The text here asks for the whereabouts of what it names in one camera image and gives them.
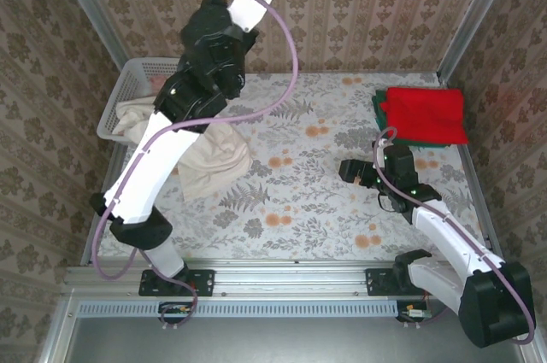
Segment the cream t-shirt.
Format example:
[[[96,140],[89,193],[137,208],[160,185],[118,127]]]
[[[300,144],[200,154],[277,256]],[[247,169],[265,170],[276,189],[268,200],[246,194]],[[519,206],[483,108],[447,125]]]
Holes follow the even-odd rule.
[[[140,143],[154,107],[154,97],[119,102],[115,113],[119,120],[112,130],[131,142]],[[244,176],[252,166],[248,144],[227,123],[214,123],[179,159],[178,176],[187,201],[212,195]]]

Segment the grey metal panel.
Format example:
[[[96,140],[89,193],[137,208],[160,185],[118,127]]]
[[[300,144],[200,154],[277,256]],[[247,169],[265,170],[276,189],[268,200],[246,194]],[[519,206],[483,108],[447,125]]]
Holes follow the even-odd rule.
[[[54,363],[524,363],[511,342],[477,348],[453,316],[405,327],[393,319],[78,319]]]

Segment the aluminium corner post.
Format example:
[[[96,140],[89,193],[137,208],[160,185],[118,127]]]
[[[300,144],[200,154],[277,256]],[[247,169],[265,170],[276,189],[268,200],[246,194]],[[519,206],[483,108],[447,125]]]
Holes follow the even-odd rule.
[[[475,33],[484,21],[494,0],[472,0],[467,13],[456,29],[456,33],[439,64],[437,76],[441,85],[446,85],[455,72],[458,62],[463,57]]]
[[[113,62],[121,70],[129,60],[129,57],[119,40],[113,22],[109,20],[106,9],[100,3],[100,0],[78,0],[78,2],[80,7],[85,11]]]

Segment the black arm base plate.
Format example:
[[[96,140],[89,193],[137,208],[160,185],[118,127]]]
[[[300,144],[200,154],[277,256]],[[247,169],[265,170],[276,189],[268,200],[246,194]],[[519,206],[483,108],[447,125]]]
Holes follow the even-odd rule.
[[[368,268],[365,276],[370,296],[406,296],[413,292],[392,268]]]
[[[215,287],[215,271],[210,269],[194,269],[174,277],[191,286],[198,296],[211,297]],[[152,269],[146,269],[141,274],[138,294],[145,297],[175,297],[191,296],[188,289],[159,278]]]

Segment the white plastic basket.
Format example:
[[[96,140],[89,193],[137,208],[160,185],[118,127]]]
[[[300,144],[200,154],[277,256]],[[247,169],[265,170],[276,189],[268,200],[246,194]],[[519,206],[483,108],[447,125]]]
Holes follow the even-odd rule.
[[[176,57],[142,57],[127,61],[121,69],[97,125],[97,135],[101,139],[124,145],[132,144],[128,138],[114,132],[119,122],[115,111],[116,105],[119,102],[148,97],[151,94],[150,79],[159,75],[172,75],[176,72],[178,63],[179,59]]]

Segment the aluminium side rail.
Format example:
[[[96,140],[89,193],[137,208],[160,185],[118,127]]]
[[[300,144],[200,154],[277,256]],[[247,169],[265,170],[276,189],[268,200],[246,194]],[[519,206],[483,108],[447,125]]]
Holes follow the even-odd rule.
[[[118,179],[124,167],[124,159],[126,156],[127,146],[121,143],[114,143],[112,155],[109,160],[109,166],[104,176],[100,192],[108,190],[112,184]],[[100,220],[100,216],[93,214],[88,237],[85,242],[83,254],[79,264],[81,266],[89,266],[91,264],[92,242],[95,237],[96,229]]]
[[[482,236],[485,239],[485,245],[496,255],[502,256],[503,252],[497,238],[495,227],[491,220],[490,212],[488,210],[468,146],[459,145],[457,148],[461,158],[463,170],[467,177],[475,212],[478,217],[480,229],[482,230]]]

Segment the pink t-shirt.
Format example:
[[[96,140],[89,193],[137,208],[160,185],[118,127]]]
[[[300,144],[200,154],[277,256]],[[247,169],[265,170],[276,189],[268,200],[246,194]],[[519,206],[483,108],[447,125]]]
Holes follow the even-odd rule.
[[[155,97],[159,94],[162,87],[165,85],[168,77],[166,75],[156,75],[150,77],[145,85],[146,95],[148,97]]]

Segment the floral tablecloth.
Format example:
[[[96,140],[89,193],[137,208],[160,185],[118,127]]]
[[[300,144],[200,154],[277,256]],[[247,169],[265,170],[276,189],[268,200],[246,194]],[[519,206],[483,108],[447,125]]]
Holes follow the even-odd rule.
[[[156,205],[185,258],[389,261],[431,240],[375,190],[344,182],[342,161],[370,161],[372,97],[392,86],[438,87],[434,73],[303,73],[271,114],[236,125],[250,147],[242,177],[188,199],[171,176]]]

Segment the aluminium front rail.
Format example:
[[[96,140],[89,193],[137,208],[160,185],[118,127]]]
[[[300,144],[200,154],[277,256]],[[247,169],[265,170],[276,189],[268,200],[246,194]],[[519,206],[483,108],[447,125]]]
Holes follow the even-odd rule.
[[[390,268],[392,261],[257,261],[190,259],[189,268],[212,269],[214,300],[349,300],[367,296],[365,271]],[[138,300],[142,271],[138,258],[115,281],[102,279],[93,266],[67,269],[61,296],[78,299]]]

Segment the red t-shirt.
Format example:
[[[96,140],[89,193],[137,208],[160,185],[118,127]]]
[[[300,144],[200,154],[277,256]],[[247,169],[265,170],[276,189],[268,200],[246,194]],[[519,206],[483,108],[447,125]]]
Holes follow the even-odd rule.
[[[390,87],[379,102],[397,140],[431,145],[468,143],[464,96],[458,89]]]

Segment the green folded t-shirt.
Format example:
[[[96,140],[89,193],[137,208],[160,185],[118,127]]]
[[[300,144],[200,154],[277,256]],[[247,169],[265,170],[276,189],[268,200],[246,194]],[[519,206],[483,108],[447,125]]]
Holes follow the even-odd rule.
[[[375,122],[377,123],[379,129],[383,131],[387,127],[387,114],[381,105],[387,101],[387,90],[376,90],[375,94],[372,96],[373,110],[375,113]],[[417,148],[434,148],[441,149],[449,147],[448,144],[438,144],[438,143],[421,143],[405,138],[396,138],[393,141],[394,144],[407,145]]]

